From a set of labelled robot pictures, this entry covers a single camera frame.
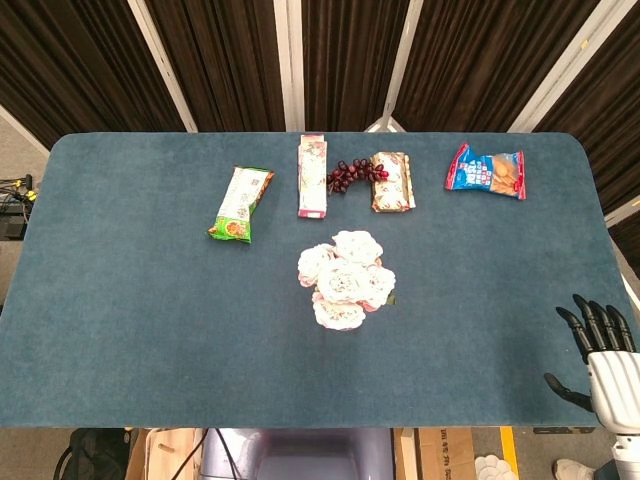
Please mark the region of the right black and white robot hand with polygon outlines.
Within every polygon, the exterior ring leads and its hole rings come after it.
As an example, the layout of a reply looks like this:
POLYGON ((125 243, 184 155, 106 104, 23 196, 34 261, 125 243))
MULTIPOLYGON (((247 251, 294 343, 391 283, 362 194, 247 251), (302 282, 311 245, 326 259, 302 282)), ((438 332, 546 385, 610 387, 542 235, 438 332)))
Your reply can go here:
POLYGON ((556 313, 568 326, 589 378, 590 392, 563 385, 544 374, 548 387, 562 400, 593 413, 609 432, 639 434, 639 351, 626 318, 612 305, 602 306, 573 296, 581 316, 558 306, 556 313))

